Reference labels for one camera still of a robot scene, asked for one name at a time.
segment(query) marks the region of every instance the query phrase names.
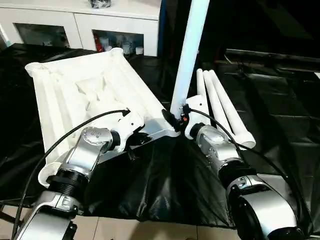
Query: tiled floor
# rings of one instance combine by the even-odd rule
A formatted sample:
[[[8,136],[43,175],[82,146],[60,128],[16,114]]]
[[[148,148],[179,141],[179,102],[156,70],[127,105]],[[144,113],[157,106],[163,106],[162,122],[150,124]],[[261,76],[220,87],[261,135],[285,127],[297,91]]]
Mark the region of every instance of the tiled floor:
[[[16,210],[5,206],[3,212],[14,216]],[[239,240],[235,230],[222,228],[84,216],[77,216],[74,222],[78,226],[74,240]],[[10,239],[12,227],[0,220],[0,240]]]

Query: robotic arm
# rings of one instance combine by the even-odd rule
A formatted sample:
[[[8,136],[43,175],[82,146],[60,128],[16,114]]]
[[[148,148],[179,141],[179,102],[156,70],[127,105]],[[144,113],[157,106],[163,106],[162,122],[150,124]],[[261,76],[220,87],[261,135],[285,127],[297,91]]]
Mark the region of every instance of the robotic arm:
[[[83,213],[83,195],[99,156],[108,151],[123,152],[128,137],[143,125],[143,119],[130,112],[113,130],[83,129],[57,174],[47,179],[48,190],[26,215],[14,240],[72,240],[77,230],[72,219]]]
[[[203,110],[198,96],[188,99],[188,103],[193,109]],[[224,186],[239,237],[242,240],[302,240],[288,202],[240,158],[227,135],[205,125],[202,115],[185,114],[188,118],[185,136],[195,141]]]

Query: black plastic sheet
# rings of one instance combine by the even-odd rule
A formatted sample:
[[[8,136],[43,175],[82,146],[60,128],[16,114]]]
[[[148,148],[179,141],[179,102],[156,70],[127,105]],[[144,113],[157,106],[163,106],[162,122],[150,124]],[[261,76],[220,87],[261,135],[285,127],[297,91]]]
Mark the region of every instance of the black plastic sheet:
[[[0,53],[5,136],[0,153],[0,203],[19,198],[28,175],[44,153],[33,81],[24,66],[91,53],[20,44]],[[175,80],[172,73],[176,70],[168,74],[168,64],[155,57],[139,56],[129,62],[169,107]],[[302,209],[300,216],[303,228],[311,229],[309,210],[313,232],[320,232],[320,80],[312,72],[230,64],[217,65],[215,70],[255,137],[255,149],[296,182],[308,208]],[[266,177],[278,174],[259,156],[248,151],[244,156]],[[274,187],[296,211],[290,188],[275,178]],[[35,177],[26,203],[32,203],[42,190]],[[183,136],[163,137],[135,149],[130,157],[123,154],[99,164],[85,193],[85,205],[88,216],[234,227],[225,190],[197,146]]]

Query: black cable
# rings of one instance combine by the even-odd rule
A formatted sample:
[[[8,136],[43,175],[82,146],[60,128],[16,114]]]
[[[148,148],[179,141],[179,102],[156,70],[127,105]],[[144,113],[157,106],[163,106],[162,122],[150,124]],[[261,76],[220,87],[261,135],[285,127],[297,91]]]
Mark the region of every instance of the black cable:
[[[23,190],[23,193],[22,193],[22,196],[21,196],[21,200],[20,200],[20,203],[19,203],[19,207],[16,211],[16,215],[15,215],[15,222],[14,222],[14,225],[13,225],[13,230],[12,230],[12,236],[11,236],[11,239],[14,240],[15,238],[15,235],[17,233],[17,230],[18,230],[18,226],[19,226],[19,220],[20,220],[20,216],[21,216],[21,212],[22,212],[22,208],[23,208],[23,205],[24,205],[24,200],[26,198],[26,194],[27,194],[27,190],[28,190],[28,187],[30,185],[30,182],[33,178],[33,176],[35,175],[38,167],[41,165],[41,163],[46,159],[46,157],[64,140],[66,139],[68,136],[70,136],[71,134],[73,134],[75,131],[77,131],[78,129],[82,128],[83,126],[87,125],[88,123],[91,123],[92,121],[98,119],[98,118],[101,118],[103,116],[106,116],[106,115],[109,115],[109,114],[116,114],[116,113],[122,113],[124,116],[126,114],[128,114],[130,111],[129,110],[114,110],[114,111],[108,111],[108,112],[105,112],[105,113],[102,113],[102,114],[99,114],[95,117],[92,117],[90,118],[89,120],[81,123],[80,125],[76,126],[75,128],[73,128],[72,130],[68,131],[65,135],[63,135],[58,141],[56,141],[49,149],[48,151],[46,151],[46,153],[43,155],[43,157],[39,160],[39,162],[36,164],[36,166],[34,167],[32,173],[30,174],[29,178],[28,178],[28,181],[26,182],[25,184],[25,187],[24,187],[24,190]]]
[[[218,121],[215,120],[212,116],[210,116],[210,115],[208,115],[208,114],[206,114],[206,113],[204,113],[204,112],[202,112],[202,111],[199,111],[199,110],[196,110],[196,109],[192,109],[192,108],[189,108],[188,110],[189,110],[190,112],[198,113],[198,114],[201,114],[201,115],[207,117],[208,119],[210,119],[211,121],[213,121],[217,126],[219,126],[219,127],[224,131],[224,133],[230,138],[231,142],[234,144],[235,149],[237,150],[237,152],[238,152],[239,156],[242,158],[242,160],[243,160],[247,165],[249,165],[249,164],[246,162],[246,160],[245,160],[245,158],[244,158],[244,156],[243,156],[243,154],[242,154],[242,152],[241,152],[241,149],[240,149],[240,147],[239,147],[239,144],[238,144],[238,143],[236,142],[236,140],[232,137],[232,135],[230,134],[230,132],[228,132],[228,130],[227,130],[220,122],[218,122]]]
[[[293,184],[290,182],[290,179],[289,179],[289,176],[287,176],[279,167],[277,167],[277,165],[275,165],[268,157],[266,157],[265,155],[263,155],[262,153],[252,149],[252,148],[249,148],[247,146],[244,146],[242,144],[239,144],[238,145],[243,148],[243,149],[246,149],[256,155],[258,155],[260,158],[262,158],[264,161],[266,161],[282,178],[283,180],[289,185],[289,187],[291,188],[292,190],[292,193],[294,195],[294,199],[296,201],[296,211],[297,211],[297,215],[298,215],[298,220],[300,220],[300,216],[301,216],[301,206],[299,204],[299,196],[297,195],[297,190],[295,187],[293,187]]]

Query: white tube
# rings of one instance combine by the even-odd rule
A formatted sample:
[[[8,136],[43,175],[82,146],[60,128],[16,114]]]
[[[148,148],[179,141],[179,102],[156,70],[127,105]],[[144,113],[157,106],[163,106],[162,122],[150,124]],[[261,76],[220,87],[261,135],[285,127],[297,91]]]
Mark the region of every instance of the white tube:
[[[209,114],[208,102],[207,102],[207,92],[204,80],[204,73],[202,69],[198,69],[196,71],[196,91],[198,95],[203,97],[203,108],[205,109],[204,112]],[[210,125],[210,119],[207,117],[205,118],[204,124]]]
[[[209,73],[223,110],[234,133],[234,140],[248,148],[253,148],[256,145],[254,137],[242,122],[235,106],[232,104],[215,71],[210,70]]]
[[[170,108],[170,112],[176,119],[181,118],[181,107],[186,103],[209,2],[210,0],[192,0],[191,2]]]
[[[215,86],[212,82],[210,73],[208,71],[203,71],[203,78],[204,78],[206,90],[208,91],[208,96],[209,96],[212,112],[214,115],[214,119],[217,120],[219,123],[221,123],[221,125],[224,126],[224,128],[229,133],[232,134],[224,109],[220,103]],[[219,126],[216,126],[216,128],[221,132],[224,132]]]

